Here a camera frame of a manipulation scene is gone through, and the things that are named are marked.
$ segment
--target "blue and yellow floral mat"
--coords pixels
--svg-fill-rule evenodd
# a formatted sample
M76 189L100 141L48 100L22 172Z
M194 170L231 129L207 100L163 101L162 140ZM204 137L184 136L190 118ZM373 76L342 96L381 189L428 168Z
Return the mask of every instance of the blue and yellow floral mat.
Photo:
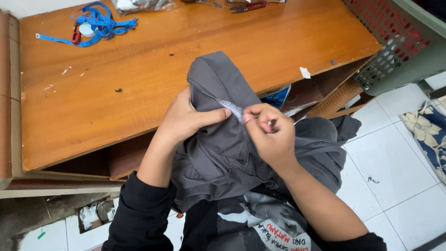
M428 100L420 110L400 114L437 176L446 184L446 116Z

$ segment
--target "green plastic basket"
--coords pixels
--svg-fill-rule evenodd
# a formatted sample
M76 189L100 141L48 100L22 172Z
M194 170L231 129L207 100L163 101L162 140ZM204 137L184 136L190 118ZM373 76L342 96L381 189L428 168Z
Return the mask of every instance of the green plastic basket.
M446 23L411 0L343 0L383 49L355 80L371 96L446 71Z

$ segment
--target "wooden table top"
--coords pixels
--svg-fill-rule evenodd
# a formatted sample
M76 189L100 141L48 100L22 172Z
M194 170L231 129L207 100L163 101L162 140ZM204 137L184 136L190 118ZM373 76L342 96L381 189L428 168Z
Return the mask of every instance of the wooden table top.
M339 0L293 0L241 14L217 2L223 8L176 0L175 10L119 17L106 0L116 21L138 17L138 26L85 48L35 38L70 39L79 6L22 19L23 169L156 129L201 55L222 50L259 93L302 79L299 67L314 75L381 49Z

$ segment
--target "black sleeve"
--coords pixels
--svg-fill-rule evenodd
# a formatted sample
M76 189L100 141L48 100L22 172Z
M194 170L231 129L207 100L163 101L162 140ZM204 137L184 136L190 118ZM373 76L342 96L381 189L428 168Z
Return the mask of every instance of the black sleeve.
M324 251L387 251L386 243L375 233L343 242L321 241L318 245Z
M103 251L172 251L163 234L177 189L157 188L140 181L133 172L121 188L119 206L111 222Z

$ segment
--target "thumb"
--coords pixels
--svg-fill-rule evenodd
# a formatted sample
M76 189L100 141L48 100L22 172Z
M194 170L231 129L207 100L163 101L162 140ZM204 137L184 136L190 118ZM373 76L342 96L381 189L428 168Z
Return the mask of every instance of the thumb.
M243 114L243 122L245 123L246 130L251 136L252 141L257 146L266 137L265 132L257 124L256 119L252 114Z
M197 115L199 127L204 127L222 122L223 120L229 118L231 115L231 110L228 108L221 108L209 112L198 112Z

